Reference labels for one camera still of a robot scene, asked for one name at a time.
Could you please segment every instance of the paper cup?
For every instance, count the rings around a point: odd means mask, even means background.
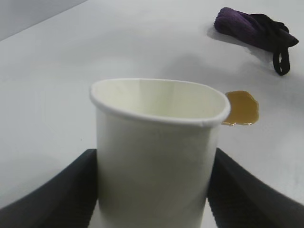
[[[102,227],[199,228],[226,96],[159,79],[104,80],[90,96]]]

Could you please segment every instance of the purple cloth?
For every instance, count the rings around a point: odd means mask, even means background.
[[[283,23],[264,14],[246,14],[226,7],[218,13],[214,27],[222,34],[273,52],[276,72],[281,76],[289,72],[288,48],[299,41],[289,34]]]
[[[214,22],[215,29],[244,43],[273,52],[274,44],[265,37],[265,29],[250,15],[222,8]]]

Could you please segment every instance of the black strap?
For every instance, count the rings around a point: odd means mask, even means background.
[[[283,33],[288,33],[289,29],[281,22],[275,22],[264,14],[251,14],[251,16],[265,29],[265,35],[270,42],[274,43],[273,63],[275,71],[283,76],[290,70],[289,62],[289,40]]]

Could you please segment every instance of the brown liquid puddle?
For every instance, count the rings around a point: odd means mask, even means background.
[[[231,105],[228,118],[222,123],[234,126],[252,125],[258,121],[258,102],[246,91],[233,91],[226,93]]]

